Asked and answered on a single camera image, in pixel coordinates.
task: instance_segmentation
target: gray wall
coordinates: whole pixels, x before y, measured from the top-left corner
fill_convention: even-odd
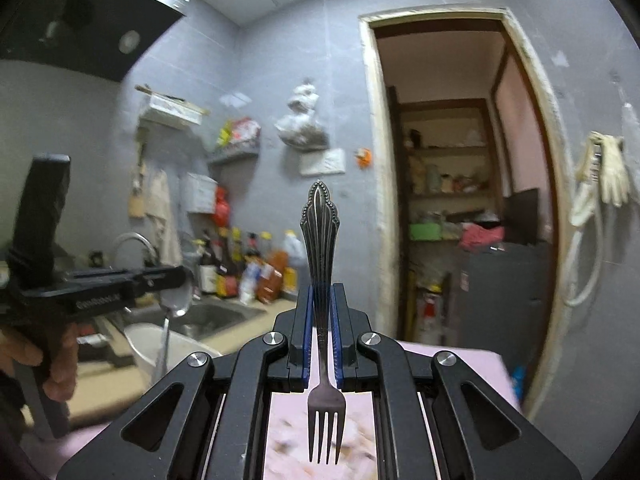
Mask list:
[[[232,193],[234,218],[244,229],[277,234],[297,224],[312,179],[298,176],[298,157],[277,139],[273,122],[286,113],[291,89],[313,77],[332,144],[348,155],[347,174],[325,179],[342,222],[335,279],[345,282],[350,303],[370,314],[378,294],[374,169],[361,172],[352,157],[358,147],[372,146],[358,16],[458,3],[514,12],[556,90],[574,160],[589,130],[620,132],[621,103],[610,70],[622,76],[640,107],[640,54],[607,0],[307,0],[244,29],[239,89],[254,99],[246,111],[262,124],[264,150],[259,161],[220,175]],[[560,50],[569,68],[554,64]],[[634,235],[640,222],[630,207],[617,222],[596,301],[575,313],[557,381],[536,420],[585,478],[604,463],[640,408],[634,256],[640,254]]]
[[[135,133],[143,95],[136,84],[184,97],[212,110],[194,129],[215,135],[225,111],[218,103],[237,78],[238,27],[199,0],[136,63],[121,84],[64,69],[0,61],[0,240],[11,237],[17,201],[31,157],[67,153],[72,177],[57,240],[73,254],[106,250],[121,232],[148,232],[127,217]],[[178,180],[187,171],[207,173],[200,137],[155,125],[146,152],[150,172],[170,178],[177,214]],[[191,231],[182,216],[180,228]],[[139,254],[125,246],[127,254]]]
[[[611,73],[640,108],[640,52],[608,0],[524,0],[544,38],[534,38],[561,105],[574,160],[590,130],[619,135],[621,102]],[[549,54],[564,52],[568,67]],[[627,142],[627,158],[640,153]],[[606,235],[602,281],[591,304],[574,312],[558,375],[536,424],[591,478],[640,410],[640,221],[626,206]],[[585,241],[590,261],[593,239]]]

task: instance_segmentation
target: human hand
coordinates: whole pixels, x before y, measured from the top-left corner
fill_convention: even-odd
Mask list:
[[[72,323],[66,327],[60,341],[60,350],[51,362],[49,378],[42,389],[51,400],[69,400],[76,389],[78,370],[78,326]],[[37,348],[17,330],[3,326],[0,328],[0,370],[14,377],[14,360],[27,366],[37,366],[42,362],[42,350]]]

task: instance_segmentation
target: hanging towel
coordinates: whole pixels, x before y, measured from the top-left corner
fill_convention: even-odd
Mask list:
[[[182,264],[182,253],[171,209],[169,182],[163,170],[158,171],[148,186],[146,215],[153,222],[151,243],[158,248],[160,263],[178,266]]]

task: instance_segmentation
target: green container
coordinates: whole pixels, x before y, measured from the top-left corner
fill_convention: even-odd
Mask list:
[[[411,224],[409,225],[409,238],[411,240],[441,240],[442,226],[436,222]]]

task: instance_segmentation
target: wall outlet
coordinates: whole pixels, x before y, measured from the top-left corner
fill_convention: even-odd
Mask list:
[[[344,150],[332,148],[300,155],[300,175],[315,176],[345,172]]]

